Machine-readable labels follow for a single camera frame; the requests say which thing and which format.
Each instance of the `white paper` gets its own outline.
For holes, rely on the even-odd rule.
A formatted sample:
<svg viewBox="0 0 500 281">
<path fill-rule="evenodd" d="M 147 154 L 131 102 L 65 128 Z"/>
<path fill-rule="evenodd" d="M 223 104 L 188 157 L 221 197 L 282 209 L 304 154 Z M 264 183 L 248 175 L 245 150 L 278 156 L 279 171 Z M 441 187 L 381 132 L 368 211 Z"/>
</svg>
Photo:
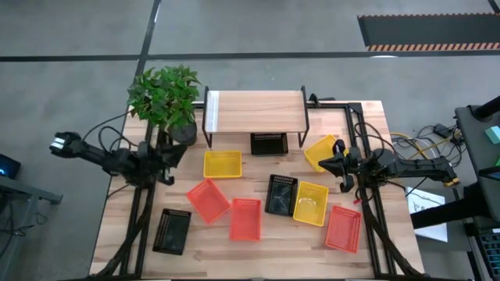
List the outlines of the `white paper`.
<svg viewBox="0 0 500 281">
<path fill-rule="evenodd" d="M 409 213 L 419 212 L 428 208 L 434 208 L 446 203 L 445 197 L 441 195 L 431 194 L 421 190 L 414 190 L 406 198 L 408 201 Z M 446 230 L 446 223 L 437 226 L 428 226 L 421 229 L 415 229 L 415 234 L 443 242 L 448 242 L 448 231 Z"/>
</svg>

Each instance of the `yellow basket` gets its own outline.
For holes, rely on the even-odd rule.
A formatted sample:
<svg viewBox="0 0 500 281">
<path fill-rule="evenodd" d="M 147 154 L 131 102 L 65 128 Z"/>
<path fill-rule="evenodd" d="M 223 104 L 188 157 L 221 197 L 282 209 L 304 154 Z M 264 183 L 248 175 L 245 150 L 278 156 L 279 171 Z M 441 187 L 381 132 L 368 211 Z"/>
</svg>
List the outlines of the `yellow basket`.
<svg viewBox="0 0 500 281">
<path fill-rule="evenodd" d="M 206 151 L 203 176 L 236 178 L 242 174 L 241 151 Z"/>
<path fill-rule="evenodd" d="M 334 136 L 327 135 L 304 151 L 305 158 L 317 172 L 322 173 L 325 171 L 325 169 L 318 165 L 319 161 L 334 157 L 333 148 L 335 141 L 337 139 Z M 349 150 L 345 148 L 344 155 L 348 153 Z"/>
<path fill-rule="evenodd" d="M 301 182 L 295 202 L 294 220 L 323 226 L 327 201 L 328 187 Z"/>
</svg>

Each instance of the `yellow cable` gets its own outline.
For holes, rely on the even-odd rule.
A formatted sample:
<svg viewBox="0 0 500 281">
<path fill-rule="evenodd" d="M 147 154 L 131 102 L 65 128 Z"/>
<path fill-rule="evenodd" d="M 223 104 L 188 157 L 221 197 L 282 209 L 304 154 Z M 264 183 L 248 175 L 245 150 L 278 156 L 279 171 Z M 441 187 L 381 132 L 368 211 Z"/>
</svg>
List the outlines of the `yellow cable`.
<svg viewBox="0 0 500 281">
<path fill-rule="evenodd" d="M 399 132 L 390 132 L 391 135 L 395 135 L 395 136 L 400 136 L 400 137 L 404 137 L 404 138 L 407 138 L 407 139 L 412 139 L 412 137 L 410 137 L 409 135 L 407 134 L 404 134 L 404 133 L 399 133 Z M 415 146 L 418 148 L 418 152 L 416 153 L 417 155 L 419 155 L 420 153 L 422 154 L 422 156 L 425 158 L 425 159 L 429 159 L 429 156 L 427 156 L 427 154 L 423 153 L 424 150 L 426 149 L 422 149 L 418 144 L 417 142 L 415 142 Z"/>
<path fill-rule="evenodd" d="M 445 142 L 449 141 L 451 138 L 452 138 L 452 137 L 447 137 L 447 138 L 445 138 L 444 140 L 442 140 L 442 141 L 440 141 L 440 142 L 438 142 L 438 143 L 436 143 L 436 144 L 432 144 L 432 145 L 431 145 L 431 146 L 429 146 L 428 148 L 424 148 L 424 149 L 422 149 L 421 151 L 419 151 L 419 152 L 415 153 L 414 155 L 410 156 L 410 157 L 409 157 L 409 159 L 411 159 L 411 158 L 413 158 L 413 157 L 417 156 L 418 154 L 420 154 L 420 152 L 426 151 L 427 149 L 435 148 L 435 147 L 437 147 L 439 144 L 443 144 L 443 143 L 445 143 Z"/>
</svg>

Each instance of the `black floor mat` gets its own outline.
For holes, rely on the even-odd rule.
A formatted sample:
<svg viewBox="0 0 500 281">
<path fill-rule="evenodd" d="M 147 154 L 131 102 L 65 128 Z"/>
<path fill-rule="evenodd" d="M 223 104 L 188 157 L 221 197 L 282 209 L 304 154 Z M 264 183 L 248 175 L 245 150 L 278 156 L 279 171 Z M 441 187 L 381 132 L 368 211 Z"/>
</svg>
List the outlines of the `black floor mat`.
<svg viewBox="0 0 500 281">
<path fill-rule="evenodd" d="M 369 51 L 462 51 L 500 48 L 494 13 L 358 16 Z"/>
</svg>

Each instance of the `green leaves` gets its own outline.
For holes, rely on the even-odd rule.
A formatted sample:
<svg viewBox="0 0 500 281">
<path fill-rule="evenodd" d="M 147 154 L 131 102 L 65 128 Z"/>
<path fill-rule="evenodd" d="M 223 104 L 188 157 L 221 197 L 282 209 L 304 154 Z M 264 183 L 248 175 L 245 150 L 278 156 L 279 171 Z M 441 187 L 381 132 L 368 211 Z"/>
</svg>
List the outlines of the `green leaves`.
<svg viewBox="0 0 500 281">
<path fill-rule="evenodd" d="M 198 73 L 183 65 L 153 70 L 148 69 L 136 76 L 127 89 L 127 104 L 134 107 L 132 113 L 162 128 L 194 122 L 192 102 L 199 92 L 193 84 L 201 85 Z"/>
</svg>

